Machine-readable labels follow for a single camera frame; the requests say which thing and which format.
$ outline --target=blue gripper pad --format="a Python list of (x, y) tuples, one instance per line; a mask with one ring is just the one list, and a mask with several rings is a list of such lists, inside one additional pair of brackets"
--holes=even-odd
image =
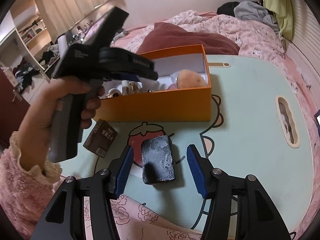
[(199, 152), (197, 151), (194, 145), (189, 145), (187, 148), (187, 161), (189, 164), (189, 168), (191, 170), (191, 174), (193, 177), (193, 181), (196, 184), (196, 188), (199, 194), (201, 194), (203, 199), (207, 199), (208, 190), (205, 186), (205, 176), (200, 168), (198, 160), (196, 158), (196, 154), (201, 158)]
[(115, 189), (115, 195), (117, 198), (121, 194), (123, 194), (125, 185), (127, 184), (128, 177), (130, 174), (131, 166), (133, 163), (133, 148), (130, 147), (127, 156), (125, 157), (120, 170), (118, 172), (118, 175), (116, 177), (116, 189)]

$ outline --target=metal screw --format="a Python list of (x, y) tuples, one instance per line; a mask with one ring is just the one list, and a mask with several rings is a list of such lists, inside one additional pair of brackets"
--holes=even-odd
[(68, 176), (68, 177), (66, 177), (66, 183), (70, 183), (70, 182), (72, 182), (72, 181), (73, 181), (73, 179), (74, 179), (74, 177), (73, 177), (73, 176)]
[(214, 168), (214, 169), (212, 170), (212, 172), (213, 172), (213, 174), (219, 175), (219, 174), (222, 173), (222, 170), (220, 170), (219, 168)]
[(108, 169), (102, 169), (102, 170), (99, 171), (99, 173), (101, 175), (107, 175), (109, 173), (109, 170)]
[(257, 179), (256, 176), (254, 176), (252, 174), (248, 175), (248, 180), (255, 181), (256, 179)]

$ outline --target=gray stone-like block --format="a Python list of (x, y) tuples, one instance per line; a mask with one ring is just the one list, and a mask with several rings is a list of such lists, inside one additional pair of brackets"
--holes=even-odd
[(145, 184), (175, 179), (171, 145), (171, 139), (167, 135), (142, 142), (142, 179)]

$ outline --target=white slatted panel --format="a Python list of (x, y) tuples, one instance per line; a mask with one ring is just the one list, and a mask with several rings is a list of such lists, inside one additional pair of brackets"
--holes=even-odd
[(320, 25), (304, 0), (291, 0), (291, 2), (294, 19), (292, 43), (306, 56), (320, 75)]

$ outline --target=gray handle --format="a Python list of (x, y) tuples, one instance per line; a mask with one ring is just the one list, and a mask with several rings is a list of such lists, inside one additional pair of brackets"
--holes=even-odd
[(80, 127), (81, 112), (89, 99), (97, 94), (103, 81), (92, 79), (92, 90), (82, 95), (67, 95), (57, 103), (51, 126), (51, 146), (48, 159), (53, 163), (76, 157), (78, 143), (82, 141), (83, 129)]

